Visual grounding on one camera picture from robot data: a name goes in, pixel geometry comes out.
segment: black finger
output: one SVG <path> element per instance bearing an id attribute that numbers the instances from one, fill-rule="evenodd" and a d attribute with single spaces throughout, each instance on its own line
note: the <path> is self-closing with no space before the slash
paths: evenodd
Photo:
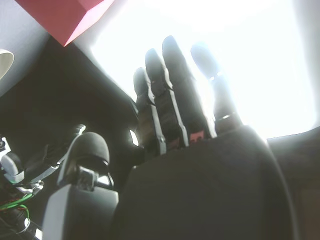
<path id="1" fill-rule="evenodd" d="M 189 145 L 186 128 L 181 120 L 169 73 L 157 52 L 150 49 L 145 55 L 146 72 L 155 96 L 155 106 L 168 151 Z"/>
<path id="2" fill-rule="evenodd" d="M 182 121 L 190 136 L 190 142 L 200 138 L 216 136 L 213 123 L 206 118 L 196 92 L 195 79 L 187 62 L 172 36 L 168 36 L 162 44 L 162 54 L 168 68 L 170 80 Z"/>
<path id="3" fill-rule="evenodd" d="M 133 83 L 137 95 L 137 137 L 145 148 L 146 159 L 150 159 L 167 152 L 166 140 L 159 122 L 155 106 L 155 97 L 151 91 L 150 79 L 144 68 L 140 67 L 136 70 Z"/>
<path id="4" fill-rule="evenodd" d="M 213 90 L 213 114 L 217 134 L 219 135 L 241 126 L 242 121 L 237 113 L 228 82 L 208 46 L 204 43 L 193 45 L 191 55 L 200 71 L 209 80 Z"/>

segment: white round object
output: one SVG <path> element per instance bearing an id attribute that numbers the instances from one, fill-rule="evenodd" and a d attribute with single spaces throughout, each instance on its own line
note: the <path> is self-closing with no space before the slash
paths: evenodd
<path id="1" fill-rule="evenodd" d="M 14 62 L 14 54 L 0 48 L 0 79 L 8 72 Z"/>

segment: gray wall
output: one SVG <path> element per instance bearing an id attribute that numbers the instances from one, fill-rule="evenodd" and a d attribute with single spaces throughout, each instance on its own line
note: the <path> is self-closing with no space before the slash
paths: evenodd
<path id="1" fill-rule="evenodd" d="M 48 38 L 46 30 L 14 0 L 0 0 L 0 49 L 14 54 L 12 67 L 0 80 L 0 97 L 28 73 Z"/>

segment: white cup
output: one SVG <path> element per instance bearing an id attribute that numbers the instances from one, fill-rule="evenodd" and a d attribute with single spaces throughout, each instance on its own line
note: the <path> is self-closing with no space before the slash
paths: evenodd
<path id="1" fill-rule="evenodd" d="M 8 72 L 14 62 L 14 54 L 0 48 L 0 79 Z"/>

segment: red block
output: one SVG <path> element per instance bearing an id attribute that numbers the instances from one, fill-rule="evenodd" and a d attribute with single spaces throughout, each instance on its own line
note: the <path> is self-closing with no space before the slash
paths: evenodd
<path id="1" fill-rule="evenodd" d="M 62 46 L 96 23 L 114 0 L 15 0 Z"/>

